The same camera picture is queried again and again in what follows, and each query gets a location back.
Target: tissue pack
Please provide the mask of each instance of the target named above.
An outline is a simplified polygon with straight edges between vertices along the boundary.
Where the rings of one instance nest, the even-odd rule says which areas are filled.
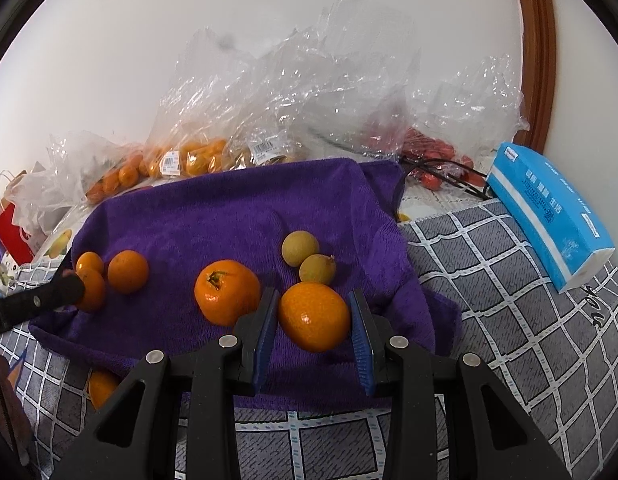
[[[504,142],[487,183],[524,231],[559,292],[588,283],[615,251],[598,216],[539,153]]]

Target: metal rivet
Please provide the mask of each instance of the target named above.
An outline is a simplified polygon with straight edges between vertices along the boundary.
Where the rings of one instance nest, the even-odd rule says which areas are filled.
[[[467,366],[480,366],[480,358],[476,354],[464,354],[462,356],[464,364]]]
[[[147,354],[146,359],[147,359],[148,364],[154,365],[164,359],[164,354],[162,353],[162,350],[151,350]]]
[[[409,346],[409,340],[403,335],[395,335],[389,339],[389,344],[394,348],[406,348]]]
[[[220,339],[218,339],[218,344],[222,348],[231,348],[232,346],[236,346],[238,344],[238,338],[232,334],[223,335]]]

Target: clear plastic bag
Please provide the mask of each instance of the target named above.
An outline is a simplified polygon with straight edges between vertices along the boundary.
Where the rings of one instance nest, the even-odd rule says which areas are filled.
[[[28,233],[50,234],[67,208],[102,202],[148,174],[141,146],[119,146],[90,132],[51,137],[47,151],[49,169],[24,174],[5,193],[15,205],[13,224]]]
[[[520,115],[522,92],[516,81],[508,56],[489,57],[434,92],[417,92],[403,155],[454,160],[472,168],[474,160],[529,128]],[[463,174],[455,164],[441,164],[439,169]]]
[[[205,161],[212,172],[397,158],[418,61],[413,20],[367,0],[334,4],[258,59],[199,32],[161,100],[145,149],[150,174],[193,176]],[[227,141],[222,155],[210,155],[218,139]]]

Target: towel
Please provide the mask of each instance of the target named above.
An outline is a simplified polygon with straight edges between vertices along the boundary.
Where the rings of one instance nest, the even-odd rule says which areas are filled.
[[[425,299],[394,217],[403,190],[397,164],[337,158],[208,174],[111,198],[77,234],[73,261],[85,251],[107,262],[135,250],[149,262],[148,283],[128,296],[108,288],[95,314],[73,307],[44,314],[30,331],[50,350],[120,376],[153,349],[194,351],[230,333],[198,309],[194,283],[201,269],[237,260],[257,274],[263,289],[283,293],[298,282],[298,271],[282,259],[282,242],[292,231],[307,230],[322,253],[335,256],[331,286],[340,296],[361,288],[397,334],[430,351],[449,351],[459,310],[435,295]],[[236,405],[357,410],[376,404],[359,386],[350,340],[313,354],[278,327],[263,392]]]

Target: checkered tablecloth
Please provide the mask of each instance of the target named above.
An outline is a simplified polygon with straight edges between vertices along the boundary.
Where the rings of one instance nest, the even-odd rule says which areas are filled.
[[[618,272],[558,295],[516,222],[498,201],[401,224],[424,286],[462,306],[454,356],[479,354],[530,413],[575,480],[600,471],[618,444]],[[23,268],[14,288],[50,279],[59,260]],[[49,354],[26,326],[0,345],[12,361],[28,347],[18,396],[31,418],[32,460],[43,478],[88,422],[89,369]],[[186,414],[176,478],[184,478]],[[436,399],[438,478],[448,478],[444,402]],[[244,480],[379,479],[390,410],[323,414],[236,410]]]

